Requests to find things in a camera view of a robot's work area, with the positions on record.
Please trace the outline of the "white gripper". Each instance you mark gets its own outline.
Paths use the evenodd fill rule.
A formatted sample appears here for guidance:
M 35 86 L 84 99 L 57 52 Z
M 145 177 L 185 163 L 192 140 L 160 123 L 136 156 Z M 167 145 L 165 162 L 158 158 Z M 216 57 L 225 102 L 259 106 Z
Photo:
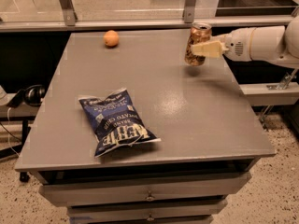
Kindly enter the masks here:
M 191 52 L 196 56 L 220 58 L 224 55 L 236 62 L 248 62 L 250 58 L 250 43 L 254 28 L 240 28 L 229 34 L 216 35 L 212 41 L 191 45 Z

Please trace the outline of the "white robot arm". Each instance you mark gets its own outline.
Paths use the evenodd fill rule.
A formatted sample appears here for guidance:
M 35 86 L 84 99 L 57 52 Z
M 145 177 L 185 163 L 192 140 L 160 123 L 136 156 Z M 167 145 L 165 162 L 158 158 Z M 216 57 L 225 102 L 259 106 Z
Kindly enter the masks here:
M 287 27 L 250 27 L 229 34 L 212 36 L 208 41 L 191 45 L 193 55 L 235 62 L 263 61 L 281 67 L 299 68 L 299 17 Z

